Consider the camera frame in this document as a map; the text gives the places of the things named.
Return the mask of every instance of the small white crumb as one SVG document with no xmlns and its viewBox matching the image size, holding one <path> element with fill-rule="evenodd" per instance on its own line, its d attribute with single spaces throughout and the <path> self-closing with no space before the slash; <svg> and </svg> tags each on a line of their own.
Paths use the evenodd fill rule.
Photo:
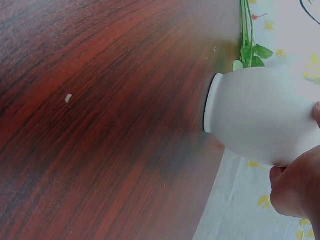
<svg viewBox="0 0 320 240">
<path fill-rule="evenodd" d="M 72 98 L 72 94 L 69 93 L 69 94 L 65 97 L 65 103 L 68 103 L 71 98 Z"/>
</svg>

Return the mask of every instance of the white ceramic vase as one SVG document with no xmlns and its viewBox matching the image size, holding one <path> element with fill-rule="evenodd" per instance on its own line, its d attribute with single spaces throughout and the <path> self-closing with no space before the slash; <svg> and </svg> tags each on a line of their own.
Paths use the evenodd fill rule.
<svg viewBox="0 0 320 240">
<path fill-rule="evenodd" d="M 286 68 L 218 73 L 208 94 L 204 130 L 247 160 L 287 166 L 320 145 L 313 119 L 317 101 L 320 87 Z"/>
</svg>

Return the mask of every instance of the yellow flower print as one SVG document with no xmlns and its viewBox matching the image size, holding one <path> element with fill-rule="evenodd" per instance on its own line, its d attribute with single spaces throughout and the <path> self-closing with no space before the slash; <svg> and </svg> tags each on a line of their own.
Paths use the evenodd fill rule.
<svg viewBox="0 0 320 240">
<path fill-rule="evenodd" d="M 308 239 L 316 239 L 315 233 L 314 233 L 314 231 L 313 231 L 312 228 L 310 228 L 310 229 L 308 230 L 308 232 L 306 233 L 305 236 L 306 236 Z"/>
<path fill-rule="evenodd" d="M 318 58 L 318 56 L 316 54 L 312 54 L 312 56 L 311 56 L 311 64 L 313 66 L 320 64 L 319 58 Z"/>
<path fill-rule="evenodd" d="M 300 222 L 299 222 L 299 225 L 301 227 L 305 227 L 305 226 L 311 225 L 311 222 L 308 219 L 301 219 Z"/>
<path fill-rule="evenodd" d="M 268 169 L 266 169 L 265 167 L 261 166 L 259 163 L 255 162 L 255 161 L 248 161 L 247 164 L 244 165 L 244 167 L 253 168 L 253 169 L 259 168 L 259 169 L 268 171 Z"/>
<path fill-rule="evenodd" d="M 275 52 L 275 55 L 280 59 L 286 59 L 287 58 L 287 54 L 286 54 L 285 50 L 283 50 L 283 49 L 278 49 Z"/>
<path fill-rule="evenodd" d="M 304 235 L 305 235 L 305 232 L 299 229 L 295 234 L 296 240 L 303 240 Z"/>
<path fill-rule="evenodd" d="M 311 83 L 320 85 L 320 60 L 317 54 L 312 54 L 310 61 L 306 64 L 306 71 L 303 73 L 303 78 Z"/>
<path fill-rule="evenodd" d="M 284 229 L 286 228 L 286 225 L 284 225 L 277 217 L 277 215 L 275 214 L 275 210 L 272 208 L 271 205 L 271 200 L 270 200 L 270 196 L 269 195 L 263 195 L 259 198 L 258 203 L 257 203 L 258 207 L 261 207 L 262 209 L 267 209 L 268 212 L 271 214 L 271 217 Z"/>
<path fill-rule="evenodd" d="M 298 228 L 295 233 L 297 240 L 316 239 L 311 222 L 308 219 L 301 219 Z"/>
<path fill-rule="evenodd" d="M 274 22 L 273 21 L 268 21 L 268 20 L 264 20 L 264 30 L 268 30 L 268 31 L 274 31 Z"/>
<path fill-rule="evenodd" d="M 271 200 L 270 200 L 270 196 L 268 195 L 263 195 L 259 198 L 258 203 L 257 203 L 258 207 L 262 207 L 262 209 L 268 209 L 271 207 Z"/>
</svg>

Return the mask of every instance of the green leaf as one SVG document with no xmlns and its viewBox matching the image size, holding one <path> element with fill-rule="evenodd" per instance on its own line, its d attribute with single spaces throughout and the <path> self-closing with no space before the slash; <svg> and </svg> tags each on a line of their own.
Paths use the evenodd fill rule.
<svg viewBox="0 0 320 240">
<path fill-rule="evenodd" d="M 240 70 L 240 69 L 243 69 L 243 68 L 244 68 L 244 65 L 239 60 L 235 60 L 233 62 L 233 65 L 232 65 L 232 70 L 233 71 L 237 71 L 237 70 Z"/>
<path fill-rule="evenodd" d="M 240 50 L 241 57 L 244 62 L 250 59 L 251 56 L 251 47 L 250 46 L 245 46 Z"/>
<path fill-rule="evenodd" d="M 246 68 L 248 68 L 248 67 L 249 67 L 249 61 L 245 61 L 245 62 L 243 63 L 243 68 L 246 69 Z"/>
<path fill-rule="evenodd" d="M 265 67 L 265 64 L 260 57 L 254 56 L 252 59 L 252 67 Z"/>
<path fill-rule="evenodd" d="M 244 34 L 244 46 L 250 46 L 250 39 L 249 36 L 246 33 Z"/>
<path fill-rule="evenodd" d="M 255 46 L 255 54 L 257 54 L 262 59 L 269 59 L 274 52 L 270 51 L 268 48 L 257 44 Z"/>
</svg>

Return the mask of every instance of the dark wood grain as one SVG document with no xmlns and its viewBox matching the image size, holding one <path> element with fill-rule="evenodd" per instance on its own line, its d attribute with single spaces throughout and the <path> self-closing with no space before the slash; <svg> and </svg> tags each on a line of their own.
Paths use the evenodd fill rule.
<svg viewBox="0 0 320 240">
<path fill-rule="evenodd" d="M 1 0 L 0 239 L 192 239 L 239 16 L 236 0 Z"/>
</svg>

